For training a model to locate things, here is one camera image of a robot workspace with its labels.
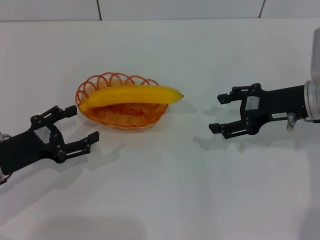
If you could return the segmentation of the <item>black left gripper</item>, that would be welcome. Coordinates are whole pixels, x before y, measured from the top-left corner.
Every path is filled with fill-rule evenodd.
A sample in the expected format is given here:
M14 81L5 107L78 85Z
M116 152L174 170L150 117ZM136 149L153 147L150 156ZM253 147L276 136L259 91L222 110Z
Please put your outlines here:
M65 144L61 132L54 124L64 118L77 114L75 105L65 109L57 105L46 112L31 117L32 126L27 131L0 142L0 169L4 175L10 175L41 159L52 159L62 164L71 158L91 152L91 145L100 139L95 131L87 137Z

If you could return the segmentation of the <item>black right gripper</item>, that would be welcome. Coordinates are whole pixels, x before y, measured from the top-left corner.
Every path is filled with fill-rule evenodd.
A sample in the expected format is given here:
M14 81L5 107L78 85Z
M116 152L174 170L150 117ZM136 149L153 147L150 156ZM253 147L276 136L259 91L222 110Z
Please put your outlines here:
M221 134L225 139L243 135L256 135L269 122L284 121L290 115L295 120L307 118L304 86L294 86L266 91L260 83L250 86L234 86L229 93L219 94L221 105L242 101L239 121L211 123L208 128L213 134Z

